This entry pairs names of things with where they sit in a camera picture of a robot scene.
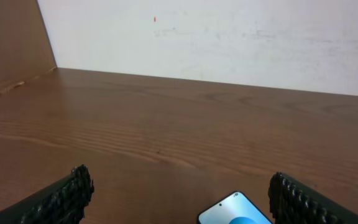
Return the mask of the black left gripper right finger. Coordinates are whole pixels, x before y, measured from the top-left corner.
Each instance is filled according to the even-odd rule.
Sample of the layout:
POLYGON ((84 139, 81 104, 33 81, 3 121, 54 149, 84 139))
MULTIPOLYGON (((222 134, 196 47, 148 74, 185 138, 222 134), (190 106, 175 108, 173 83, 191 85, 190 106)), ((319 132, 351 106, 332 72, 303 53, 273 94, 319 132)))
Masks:
POLYGON ((283 172, 270 179, 268 197, 275 224, 358 223, 358 214, 283 172))

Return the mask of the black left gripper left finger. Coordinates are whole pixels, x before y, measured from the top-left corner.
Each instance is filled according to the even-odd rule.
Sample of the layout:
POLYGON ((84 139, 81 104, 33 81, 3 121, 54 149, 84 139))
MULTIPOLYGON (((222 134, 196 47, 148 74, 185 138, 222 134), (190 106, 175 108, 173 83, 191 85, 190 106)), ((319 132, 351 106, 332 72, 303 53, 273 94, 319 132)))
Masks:
POLYGON ((0 223, 79 223, 93 192, 93 179, 82 164, 68 176, 1 210, 0 223))

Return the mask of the blue Samsung Galaxy smartphone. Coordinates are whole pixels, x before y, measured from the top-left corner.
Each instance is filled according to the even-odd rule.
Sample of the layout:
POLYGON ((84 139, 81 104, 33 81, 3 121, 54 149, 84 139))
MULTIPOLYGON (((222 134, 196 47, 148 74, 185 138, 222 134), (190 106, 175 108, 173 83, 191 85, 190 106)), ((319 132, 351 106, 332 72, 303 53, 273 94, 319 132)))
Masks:
POLYGON ((235 191, 199 213, 197 224, 272 224, 242 192, 235 191))

